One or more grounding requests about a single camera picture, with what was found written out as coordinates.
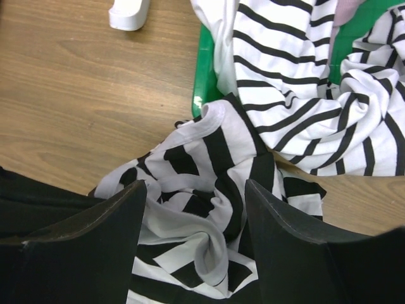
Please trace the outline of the wide striped tank top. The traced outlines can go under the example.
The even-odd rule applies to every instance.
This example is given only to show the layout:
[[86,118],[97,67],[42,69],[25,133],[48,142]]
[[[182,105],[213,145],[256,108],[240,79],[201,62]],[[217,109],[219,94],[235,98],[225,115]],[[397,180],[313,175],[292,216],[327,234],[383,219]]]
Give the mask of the wide striped tank top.
[[244,199],[249,179],[322,217],[325,190],[279,169],[228,95],[100,181],[93,195],[103,199],[134,181],[147,187],[128,303],[261,302]]

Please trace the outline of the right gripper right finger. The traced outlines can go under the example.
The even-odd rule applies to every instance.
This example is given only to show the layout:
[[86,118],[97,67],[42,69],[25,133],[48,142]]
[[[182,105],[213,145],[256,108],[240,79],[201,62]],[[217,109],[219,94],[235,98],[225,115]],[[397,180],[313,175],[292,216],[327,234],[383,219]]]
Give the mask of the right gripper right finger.
[[347,231],[253,180],[245,201],[263,303],[404,302],[404,227],[377,236]]

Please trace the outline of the green plastic basket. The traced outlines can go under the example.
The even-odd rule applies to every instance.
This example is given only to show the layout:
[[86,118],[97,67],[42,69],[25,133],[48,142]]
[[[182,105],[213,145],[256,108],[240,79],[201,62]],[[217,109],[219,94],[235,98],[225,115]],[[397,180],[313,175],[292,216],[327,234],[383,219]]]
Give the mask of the green plastic basket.
[[[352,42],[362,37],[390,7],[404,4],[404,1],[372,1],[361,4],[354,16],[340,26],[330,58],[328,79],[333,84],[340,83],[340,64],[352,51]],[[201,26],[196,60],[196,74],[192,98],[192,115],[197,117],[203,104],[221,99],[223,94],[217,88],[217,78],[213,68],[215,44],[210,31]]]

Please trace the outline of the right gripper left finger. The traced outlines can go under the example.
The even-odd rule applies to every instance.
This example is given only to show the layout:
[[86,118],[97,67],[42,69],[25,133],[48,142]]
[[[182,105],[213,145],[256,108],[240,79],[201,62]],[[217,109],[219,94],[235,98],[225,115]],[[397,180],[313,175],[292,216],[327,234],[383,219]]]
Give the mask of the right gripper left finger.
[[146,204],[133,182],[25,237],[1,240],[1,303],[125,303]]

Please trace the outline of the silver clothes rack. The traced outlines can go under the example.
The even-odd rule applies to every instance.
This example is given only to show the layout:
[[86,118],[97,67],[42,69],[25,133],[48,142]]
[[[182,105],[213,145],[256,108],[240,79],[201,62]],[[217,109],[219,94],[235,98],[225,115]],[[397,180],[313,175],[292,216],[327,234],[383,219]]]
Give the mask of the silver clothes rack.
[[114,0],[108,11],[109,26],[122,31],[141,29],[147,19],[150,0]]

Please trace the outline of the mauve pink garment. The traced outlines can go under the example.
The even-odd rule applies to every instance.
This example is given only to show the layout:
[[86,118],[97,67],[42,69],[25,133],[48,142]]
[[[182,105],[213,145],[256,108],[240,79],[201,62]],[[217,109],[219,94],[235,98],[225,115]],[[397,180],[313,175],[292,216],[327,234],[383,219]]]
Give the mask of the mauve pink garment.
[[328,62],[332,59],[333,45],[335,42],[336,35],[339,33],[341,26],[345,25],[350,21],[357,9],[365,0],[338,0],[335,10],[335,16],[333,19],[333,26],[330,36],[330,47],[328,53]]

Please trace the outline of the thin striped white shirt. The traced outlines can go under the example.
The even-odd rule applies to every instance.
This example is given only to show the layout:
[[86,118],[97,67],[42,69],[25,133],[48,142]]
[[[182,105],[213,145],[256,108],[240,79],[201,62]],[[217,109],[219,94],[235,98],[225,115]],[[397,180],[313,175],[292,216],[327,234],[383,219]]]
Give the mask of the thin striped white shirt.
[[265,144],[306,173],[404,174],[404,5],[388,8],[329,81],[337,1],[193,1],[218,88]]

